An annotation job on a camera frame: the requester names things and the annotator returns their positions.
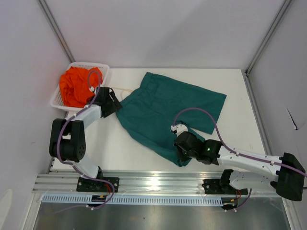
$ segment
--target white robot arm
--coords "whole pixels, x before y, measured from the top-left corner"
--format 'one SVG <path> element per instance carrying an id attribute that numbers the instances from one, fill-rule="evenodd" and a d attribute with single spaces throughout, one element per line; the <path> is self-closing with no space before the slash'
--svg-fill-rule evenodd
<path id="1" fill-rule="evenodd" d="M 199 140 L 188 128 L 179 124 L 171 126 L 171 131 L 177 135 L 175 146 L 181 161 L 190 158 L 204 164 L 215 164 L 237 167 L 247 172 L 225 170 L 218 184 L 204 180 L 205 192 L 214 194 L 232 194 L 235 190 L 254 188 L 276 193 L 286 199 L 301 201 L 304 176 L 280 165 L 288 165 L 305 173 L 305 169 L 294 155 L 284 153 L 283 157 L 264 156 L 248 151 L 224 146 L 216 140 Z"/>

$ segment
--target metal plate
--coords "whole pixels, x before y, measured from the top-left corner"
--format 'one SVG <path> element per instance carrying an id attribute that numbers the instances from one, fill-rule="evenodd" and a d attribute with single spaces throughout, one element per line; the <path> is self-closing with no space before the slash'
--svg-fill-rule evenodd
<path id="1" fill-rule="evenodd" d="M 220 207 L 42 203 L 35 230 L 290 230 L 280 198 L 252 198 L 238 212 Z"/>

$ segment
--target white table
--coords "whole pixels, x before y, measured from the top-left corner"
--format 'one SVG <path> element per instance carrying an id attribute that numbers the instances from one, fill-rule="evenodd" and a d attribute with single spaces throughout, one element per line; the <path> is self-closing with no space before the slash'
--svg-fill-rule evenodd
<path id="1" fill-rule="evenodd" d="M 241 70 L 239 69 L 111 69 L 109 87 L 135 90 L 146 72 L 157 73 L 227 95 L 217 125 L 224 141 L 237 149 L 265 154 L 249 101 Z M 121 90 L 115 90 L 121 99 Z M 212 135 L 197 131 L 206 139 Z M 86 154 L 103 170 L 166 171 L 166 172 L 215 172 L 224 167 L 204 165 L 192 160 L 185 167 L 162 158 L 154 151 L 132 139 L 121 126 L 115 114 L 93 122 L 85 131 Z M 65 170 L 70 166 L 57 159 L 53 169 Z"/>

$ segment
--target plastic basket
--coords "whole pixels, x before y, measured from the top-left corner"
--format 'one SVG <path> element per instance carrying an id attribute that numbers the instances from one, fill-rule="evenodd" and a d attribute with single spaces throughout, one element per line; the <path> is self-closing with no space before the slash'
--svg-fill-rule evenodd
<path id="1" fill-rule="evenodd" d="M 66 70 L 68 70 L 70 67 L 80 67 L 84 69 L 91 69 L 94 67 L 98 67 L 99 70 L 102 72 L 103 82 L 101 86 L 104 86 L 108 82 L 109 78 L 109 69 L 110 67 L 108 65 L 99 64 L 99 63 L 90 63 L 90 62 L 72 62 Z M 59 85 L 57 86 L 55 92 L 53 93 L 51 99 L 50 99 L 50 105 L 54 108 L 62 109 L 64 111 L 80 111 L 82 108 L 76 108 L 76 107 L 67 107 L 63 104 L 61 92 L 59 90 Z"/>

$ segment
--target green pants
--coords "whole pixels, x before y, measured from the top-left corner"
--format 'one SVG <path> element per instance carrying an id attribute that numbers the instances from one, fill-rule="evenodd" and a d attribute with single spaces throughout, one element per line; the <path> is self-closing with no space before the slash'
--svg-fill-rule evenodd
<path id="1" fill-rule="evenodd" d="M 140 88 L 121 102 L 123 107 L 116 115 L 133 139 L 176 165 L 185 166 L 189 160 L 179 160 L 174 146 L 176 135 L 170 131 L 176 114 L 189 107 L 198 107 L 207 110 L 217 121 L 225 98 L 221 93 L 146 73 Z M 178 123 L 209 134 L 214 130 L 211 119 L 199 111 L 183 113 Z"/>

